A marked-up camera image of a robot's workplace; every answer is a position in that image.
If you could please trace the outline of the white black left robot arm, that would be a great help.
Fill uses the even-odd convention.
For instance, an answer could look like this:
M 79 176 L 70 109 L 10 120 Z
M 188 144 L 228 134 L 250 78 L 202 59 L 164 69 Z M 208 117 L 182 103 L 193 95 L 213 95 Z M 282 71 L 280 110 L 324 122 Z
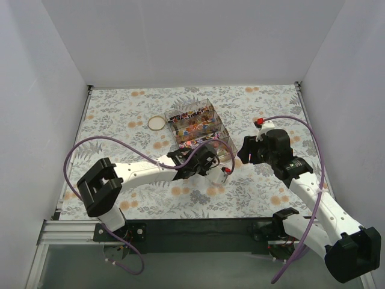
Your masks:
M 201 175 L 214 184 L 227 179 L 215 148 L 206 144 L 197 153 L 183 148 L 155 160 L 137 163 L 112 163 L 109 158 L 97 161 L 77 182 L 87 215 L 97 218 L 116 241 L 128 233 L 126 219 L 116 200 L 121 191 L 162 181 L 177 181 Z

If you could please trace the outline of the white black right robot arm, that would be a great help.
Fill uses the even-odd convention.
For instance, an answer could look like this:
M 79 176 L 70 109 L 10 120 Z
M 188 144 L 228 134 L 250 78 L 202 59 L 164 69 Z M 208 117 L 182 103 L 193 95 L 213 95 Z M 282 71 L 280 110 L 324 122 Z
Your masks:
M 315 213 L 319 225 L 309 222 L 293 208 L 273 215 L 272 231 L 279 239 L 300 239 L 321 258 L 335 280 L 346 283 L 380 266 L 381 235 L 353 219 L 331 196 L 318 187 L 310 165 L 294 155 L 283 129 L 271 129 L 258 136 L 246 136 L 238 157 L 244 163 L 271 166 L 274 175 Z

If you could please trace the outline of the clear plastic jar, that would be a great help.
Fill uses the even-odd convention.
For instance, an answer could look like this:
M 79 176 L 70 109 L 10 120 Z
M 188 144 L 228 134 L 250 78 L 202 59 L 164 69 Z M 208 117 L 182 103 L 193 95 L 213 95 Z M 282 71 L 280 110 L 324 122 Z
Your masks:
M 206 192 L 208 195 L 213 196 L 215 194 L 222 194 L 225 192 L 226 188 L 226 178 L 218 179 L 212 181 L 210 186 L 207 188 Z

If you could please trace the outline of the clear acrylic candy organizer box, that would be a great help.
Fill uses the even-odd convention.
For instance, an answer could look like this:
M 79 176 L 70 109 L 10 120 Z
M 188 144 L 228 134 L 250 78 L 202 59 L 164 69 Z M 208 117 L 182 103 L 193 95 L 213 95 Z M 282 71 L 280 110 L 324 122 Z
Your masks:
M 228 161 L 237 149 L 219 114 L 209 99 L 176 106 L 165 112 L 167 125 L 180 148 L 194 149 L 206 140 L 220 161 Z

